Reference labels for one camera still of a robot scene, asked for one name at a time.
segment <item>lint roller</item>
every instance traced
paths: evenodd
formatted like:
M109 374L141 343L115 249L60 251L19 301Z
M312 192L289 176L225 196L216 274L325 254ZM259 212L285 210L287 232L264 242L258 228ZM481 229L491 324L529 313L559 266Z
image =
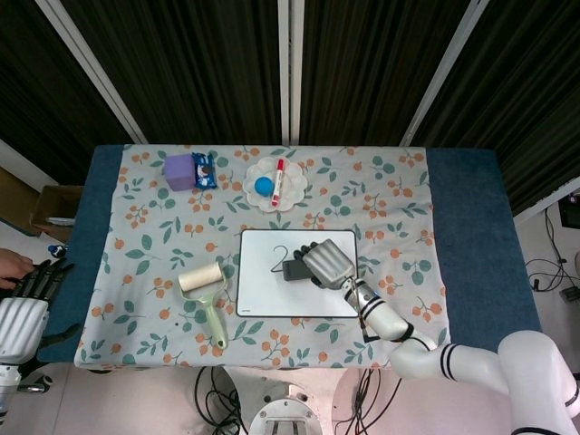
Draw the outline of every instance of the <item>lint roller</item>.
M214 307L214 299L216 295L226 290L227 280L221 271L221 267L219 267L219 263L212 263L185 274L180 274L178 280L181 287L181 296L184 299L196 301L203 305L206 310L213 343L223 351L227 348L226 331Z

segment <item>blue ball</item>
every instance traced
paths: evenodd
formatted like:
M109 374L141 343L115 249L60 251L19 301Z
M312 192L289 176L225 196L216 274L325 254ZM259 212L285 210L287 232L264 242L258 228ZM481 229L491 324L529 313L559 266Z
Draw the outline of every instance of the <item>blue ball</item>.
M260 177L256 180L254 189L263 197L269 197L274 192L274 182L268 177Z

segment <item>floral tablecloth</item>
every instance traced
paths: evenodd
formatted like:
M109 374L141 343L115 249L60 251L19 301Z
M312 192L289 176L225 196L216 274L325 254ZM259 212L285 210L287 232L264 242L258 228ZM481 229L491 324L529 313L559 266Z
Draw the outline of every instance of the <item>floral tablecloth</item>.
M214 154L217 189L170 190L165 157L192 151ZM285 213L246 203L246 170L264 156L285 156L308 178L303 202ZM236 315L239 237L251 227L352 229L359 276L436 342L449 340L424 149L127 145L75 364L386 365L394 344L364 343L356 319ZM217 300L224 352L213 346L203 309L176 288L179 273L214 261L229 281Z

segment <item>black curtain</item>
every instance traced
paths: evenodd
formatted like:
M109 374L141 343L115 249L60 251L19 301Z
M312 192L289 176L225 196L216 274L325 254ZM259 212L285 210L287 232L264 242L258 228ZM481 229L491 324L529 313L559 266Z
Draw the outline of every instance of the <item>black curtain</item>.
M30 0L0 1L0 139L63 184L84 183L96 145L131 141Z
M399 145L468 3L306 1L301 143Z
M580 2L492 0L413 146L495 150L514 213L580 176Z
M276 1L63 4L149 141L281 142Z

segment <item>whiteboard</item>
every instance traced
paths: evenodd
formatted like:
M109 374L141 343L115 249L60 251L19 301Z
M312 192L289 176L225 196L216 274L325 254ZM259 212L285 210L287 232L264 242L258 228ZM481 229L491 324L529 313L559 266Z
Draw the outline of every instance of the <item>whiteboard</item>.
M242 317L356 317L341 290L319 288L309 279L287 282L282 260L293 260L294 251L327 238L353 261L356 239L350 230L271 230L242 232L237 315Z

